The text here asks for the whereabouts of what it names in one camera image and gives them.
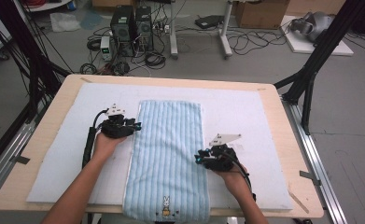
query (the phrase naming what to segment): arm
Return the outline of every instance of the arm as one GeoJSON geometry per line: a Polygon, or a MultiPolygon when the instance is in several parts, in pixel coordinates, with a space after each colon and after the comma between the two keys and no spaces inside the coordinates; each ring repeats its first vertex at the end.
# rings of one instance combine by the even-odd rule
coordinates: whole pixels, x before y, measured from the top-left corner
{"type": "Polygon", "coordinates": [[[234,196],[238,204],[240,204],[241,210],[246,218],[246,224],[268,223],[267,219],[258,208],[258,205],[255,203],[246,181],[236,166],[229,172],[216,173],[223,178],[226,188],[234,196]]]}
{"type": "Polygon", "coordinates": [[[42,223],[80,223],[95,182],[106,160],[124,138],[111,139],[99,133],[91,160],[46,214],[42,223]]]}

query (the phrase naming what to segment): light blue striped towel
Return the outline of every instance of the light blue striped towel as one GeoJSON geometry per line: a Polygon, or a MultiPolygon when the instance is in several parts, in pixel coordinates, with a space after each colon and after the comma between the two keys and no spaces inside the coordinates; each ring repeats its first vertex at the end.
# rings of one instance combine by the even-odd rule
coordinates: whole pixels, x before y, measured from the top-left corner
{"type": "Polygon", "coordinates": [[[203,148],[199,104],[143,101],[135,133],[123,213],[145,221],[206,221],[206,170],[195,163],[203,148]]]}

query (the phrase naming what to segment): table leg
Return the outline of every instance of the table leg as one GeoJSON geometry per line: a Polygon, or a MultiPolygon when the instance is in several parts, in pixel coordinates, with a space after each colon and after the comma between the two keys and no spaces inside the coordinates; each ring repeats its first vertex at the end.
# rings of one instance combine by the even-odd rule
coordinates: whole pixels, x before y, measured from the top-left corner
{"type": "Polygon", "coordinates": [[[170,48],[171,57],[173,59],[178,58],[178,46],[176,45],[176,34],[175,34],[175,0],[171,0],[171,23],[170,23],[170,48]]]}
{"type": "Polygon", "coordinates": [[[228,30],[229,18],[231,17],[231,13],[232,13],[232,1],[228,0],[226,5],[225,18],[223,21],[223,28],[219,30],[220,40],[222,42],[223,48],[225,49],[225,59],[232,56],[232,49],[231,46],[229,45],[228,38],[226,37],[226,32],[228,30]]]}

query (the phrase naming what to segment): computer tower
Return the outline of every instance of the computer tower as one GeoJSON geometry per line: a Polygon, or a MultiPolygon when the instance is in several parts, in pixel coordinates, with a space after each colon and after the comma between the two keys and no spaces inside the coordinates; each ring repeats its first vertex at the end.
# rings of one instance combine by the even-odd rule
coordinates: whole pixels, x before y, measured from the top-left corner
{"type": "Polygon", "coordinates": [[[153,50],[153,30],[150,7],[139,7],[135,11],[135,22],[139,36],[139,50],[153,50]]]}
{"type": "Polygon", "coordinates": [[[133,57],[135,56],[135,49],[133,48],[133,43],[131,42],[119,42],[118,45],[118,55],[122,57],[133,57]]]}
{"type": "Polygon", "coordinates": [[[115,42],[131,42],[137,38],[133,6],[116,6],[110,22],[115,42]]]}

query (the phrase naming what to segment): wooden table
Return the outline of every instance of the wooden table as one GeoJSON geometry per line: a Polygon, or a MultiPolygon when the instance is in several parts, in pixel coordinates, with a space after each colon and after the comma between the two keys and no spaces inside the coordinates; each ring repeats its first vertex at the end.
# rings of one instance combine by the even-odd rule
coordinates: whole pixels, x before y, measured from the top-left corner
{"type": "MultiPolygon", "coordinates": [[[[324,212],[313,182],[300,176],[307,172],[300,148],[289,124],[286,112],[275,87],[271,84],[204,81],[147,77],[101,77],[70,75],[66,78],[48,111],[37,126],[22,156],[31,159],[27,164],[16,163],[0,189],[0,210],[48,211],[52,203],[27,203],[25,200],[35,182],[41,162],[53,142],[69,108],[84,83],[114,83],[145,86],[191,87],[257,91],[269,122],[274,145],[282,166],[293,210],[264,212],[266,217],[322,217],[324,212]]],[[[121,205],[89,205],[88,212],[121,213],[121,205]]],[[[239,209],[211,209],[211,216],[242,217],[239,209]]]]}

